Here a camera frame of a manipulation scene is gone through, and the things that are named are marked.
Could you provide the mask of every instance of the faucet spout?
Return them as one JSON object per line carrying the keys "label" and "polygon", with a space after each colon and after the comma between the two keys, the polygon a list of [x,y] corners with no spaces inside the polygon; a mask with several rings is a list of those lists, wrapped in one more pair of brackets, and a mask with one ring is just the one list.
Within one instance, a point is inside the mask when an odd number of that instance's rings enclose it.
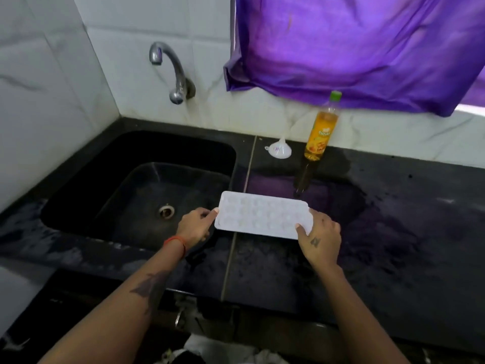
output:
{"label": "faucet spout", "polygon": [[175,89],[170,91],[169,97],[173,103],[179,105],[186,99],[190,99],[196,95],[196,86],[185,76],[179,57],[166,43],[154,42],[151,45],[149,59],[152,65],[161,65],[163,54],[166,54],[172,61],[175,70]]}

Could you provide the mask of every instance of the tattoo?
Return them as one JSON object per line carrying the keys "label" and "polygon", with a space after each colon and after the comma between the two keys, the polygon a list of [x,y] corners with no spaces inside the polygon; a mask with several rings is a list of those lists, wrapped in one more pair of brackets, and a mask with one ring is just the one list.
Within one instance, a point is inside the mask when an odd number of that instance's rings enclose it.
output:
{"label": "tattoo", "polygon": [[310,244],[312,244],[314,247],[317,247],[319,243],[320,243],[320,239],[317,237],[314,237],[313,240],[310,241]]}
{"label": "tattoo", "polygon": [[149,305],[145,314],[153,315],[157,311],[169,274],[168,271],[149,273],[146,280],[140,282],[137,288],[130,291],[130,293],[137,293],[142,298],[148,298]]}

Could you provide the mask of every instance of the plastic bottle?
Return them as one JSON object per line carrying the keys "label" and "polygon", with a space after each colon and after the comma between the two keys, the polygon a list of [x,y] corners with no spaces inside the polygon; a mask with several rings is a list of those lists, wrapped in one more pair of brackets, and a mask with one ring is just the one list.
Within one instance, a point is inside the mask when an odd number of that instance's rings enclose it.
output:
{"label": "plastic bottle", "polygon": [[332,91],[328,104],[323,106],[322,110],[317,114],[310,137],[305,146],[305,157],[310,161],[318,161],[324,154],[333,129],[335,129],[338,116],[340,115],[339,103],[341,98],[341,92]]}

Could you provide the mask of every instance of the hand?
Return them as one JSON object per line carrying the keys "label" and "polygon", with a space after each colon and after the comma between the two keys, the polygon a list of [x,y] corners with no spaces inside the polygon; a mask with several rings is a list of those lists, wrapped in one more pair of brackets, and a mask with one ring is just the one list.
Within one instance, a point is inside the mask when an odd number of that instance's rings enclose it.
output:
{"label": "hand", "polygon": [[336,258],[342,242],[340,225],[324,213],[311,208],[310,213],[313,215],[313,228],[308,236],[303,226],[295,225],[298,244],[314,269],[322,272],[332,270],[338,267]]}
{"label": "hand", "polygon": [[209,227],[218,213],[219,208],[217,207],[212,211],[199,207],[182,216],[177,228],[177,236],[185,240],[187,249],[209,236]]}

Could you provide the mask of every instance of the black sink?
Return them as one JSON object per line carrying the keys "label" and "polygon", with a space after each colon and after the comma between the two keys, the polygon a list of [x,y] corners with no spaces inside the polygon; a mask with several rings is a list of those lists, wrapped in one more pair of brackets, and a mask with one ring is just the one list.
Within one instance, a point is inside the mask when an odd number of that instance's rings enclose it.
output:
{"label": "black sink", "polygon": [[[230,188],[236,152],[175,134],[123,134],[54,194],[41,213],[53,229],[158,250],[181,217],[212,209]],[[161,207],[173,207],[160,214]]]}

